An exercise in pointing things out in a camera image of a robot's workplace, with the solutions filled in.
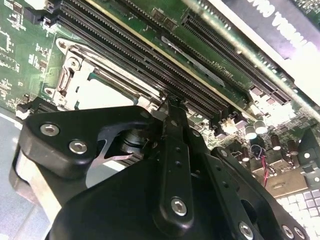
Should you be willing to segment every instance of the cable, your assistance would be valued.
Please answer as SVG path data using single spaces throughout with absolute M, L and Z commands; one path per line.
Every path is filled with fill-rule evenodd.
M 267 168 L 267 162 L 266 162 L 266 156 L 262 156 L 261 157 L 261 162 L 262 162 L 262 166 L 264 169 L 264 174 L 263 174 L 263 187 L 266 188 L 267 186 L 267 181 L 268 181 L 268 168 Z
M 251 145 L 251 147 L 250 147 L 250 152 L 251 152 L 253 155 L 255 155 L 255 153 L 254 153 L 254 152 L 252 152 L 252 147 L 259 147 L 259 148 L 260 148 L 260 153 L 259 153 L 259 155 L 258 155 L 258 159 L 259 159 L 259 158 L 261 157 L 262 152 L 263 152 L 262 147 L 261 147 L 261 146 L 259 146 L 259 145 L 257 145 L 257 144 L 253 144 L 253 145 Z

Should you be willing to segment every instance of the silver screw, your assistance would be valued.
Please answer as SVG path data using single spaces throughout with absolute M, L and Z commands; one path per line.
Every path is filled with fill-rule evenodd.
M 149 113 L 147 113 L 146 111 L 142 111 L 142 112 L 140 113 L 140 115 L 141 115 L 142 117 L 144 117 L 145 119 L 148 119 L 148 118 L 149 118 Z
M 179 198 L 174 198 L 171 200 L 171 207 L 175 214 L 183 217 L 187 214 L 186 204 Z
M 176 127 L 178 126 L 178 124 L 177 124 L 177 122 L 176 122 L 175 120 L 172 120 L 172 121 L 171 121 L 171 124 L 172 124 L 173 126 L 176 126 Z
M 40 131 L 46 136 L 53 137 L 59 134 L 60 129 L 56 125 L 46 123 L 40 127 Z
M 252 232 L 251 228 L 243 221 L 239 223 L 239 230 L 243 236 L 245 236 L 248 240 L 254 239 L 254 233 Z
M 304 233 L 303 233 L 299 228 L 297 228 L 297 227 L 295 226 L 295 227 L 294 227 L 294 230 L 295 230 L 296 234 L 299 235 L 300 238 L 306 239 Z
M 200 137 L 200 133 L 198 131 L 193 130 L 192 132 L 193 132 L 193 135 L 195 135 L 196 137 Z
M 224 157 L 228 157 L 228 153 L 225 150 L 221 150 L 221 153 Z
M 88 150 L 87 145 L 80 140 L 74 140 L 70 142 L 69 149 L 71 152 L 79 155 L 84 154 Z
M 294 233 L 290 230 L 290 228 L 288 228 L 286 225 L 282 225 L 282 228 L 284 230 L 285 235 L 290 238 L 290 239 L 294 239 Z
M 75 57 L 70 57 L 67 60 L 68 67 L 77 70 L 80 67 L 80 62 Z

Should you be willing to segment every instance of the black plastic bracket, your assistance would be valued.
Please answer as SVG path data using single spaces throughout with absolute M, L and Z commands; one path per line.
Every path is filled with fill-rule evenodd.
M 163 122 L 159 147 L 159 202 L 153 219 L 163 233 L 180 237 L 194 222 L 189 149 L 183 136 L 184 128 L 189 125 L 186 112 L 179 108 L 179 102 L 169 98 L 166 108 L 168 116 Z
M 25 156 L 66 179 L 83 177 L 97 154 L 97 142 L 106 140 L 108 150 L 114 138 L 129 129 L 146 129 L 153 117 L 139 106 L 111 107 L 35 114 L 21 130 L 19 145 Z M 41 126 L 51 124 L 59 133 L 48 136 Z M 76 154 L 70 142 L 80 140 L 86 152 Z

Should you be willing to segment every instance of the electronic component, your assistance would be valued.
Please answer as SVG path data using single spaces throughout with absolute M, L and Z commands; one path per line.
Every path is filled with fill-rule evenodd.
M 177 24 L 175 24 L 171 19 L 166 18 L 163 22 L 163 26 L 165 26 L 170 31 L 173 31 L 176 29 Z
M 22 14 L 22 12 L 23 12 L 23 7 L 22 7 L 19 3 L 15 2 L 15 3 L 13 4 L 13 10 L 14 10 L 16 13 L 18 13 L 18 14 Z
M 40 69 L 45 70 L 47 68 L 47 66 L 48 66 L 48 64 L 45 61 L 41 60 L 39 62 L 39 68 Z
M 243 162 L 248 162 L 250 160 L 250 156 L 249 156 L 249 150 L 247 147 L 242 147 L 241 148 L 241 153 L 242 155 L 240 156 L 241 157 L 241 160 Z
M 40 24 L 43 21 L 43 15 L 46 11 L 34 10 L 31 7 L 25 7 L 23 11 L 23 17 L 25 20 L 31 22 L 32 24 Z
M 250 152 L 253 154 L 253 156 L 259 160 L 262 156 L 265 156 L 266 153 L 266 145 L 265 141 L 260 137 L 257 136 L 254 139 L 250 140 Z
M 268 131 L 266 124 L 262 120 L 258 120 L 254 123 L 254 129 L 256 134 L 265 134 Z
M 298 146 L 297 146 L 295 140 L 289 140 L 289 141 L 287 141 L 286 144 L 287 144 L 288 152 L 290 155 L 297 156 L 299 154 Z
M 257 137 L 256 129 L 253 125 L 247 125 L 245 127 L 245 139 L 252 140 Z
M 154 20 L 156 20 L 158 23 L 162 23 L 166 16 L 160 12 L 158 9 L 154 8 L 151 12 L 151 16 L 153 17 Z
M 280 143 L 278 135 L 276 135 L 276 134 L 271 135 L 270 141 L 271 141 L 271 145 L 272 145 L 273 150 L 279 151 L 281 149 L 281 143 Z
M 227 134 L 233 134 L 238 130 L 238 128 L 235 125 L 235 121 L 231 118 L 227 118 L 226 121 L 224 121 L 221 124 L 221 127 L 223 131 L 226 132 Z

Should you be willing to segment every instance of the mounting hole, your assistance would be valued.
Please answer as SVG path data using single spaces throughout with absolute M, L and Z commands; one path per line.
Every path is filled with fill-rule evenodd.
M 180 161 L 175 161 L 175 165 L 178 167 L 178 168 L 182 168 L 182 163 Z
M 223 181 L 223 182 L 222 182 L 222 184 L 223 184 L 223 186 L 224 186 L 226 189 L 228 189 L 228 188 L 229 188 L 229 184 L 228 184 L 228 183 L 226 183 L 225 181 Z
M 52 94 L 53 94 L 53 92 L 52 92 L 50 89 L 46 89 L 45 92 L 46 92 L 47 94 L 49 94 L 49 95 L 52 95 Z

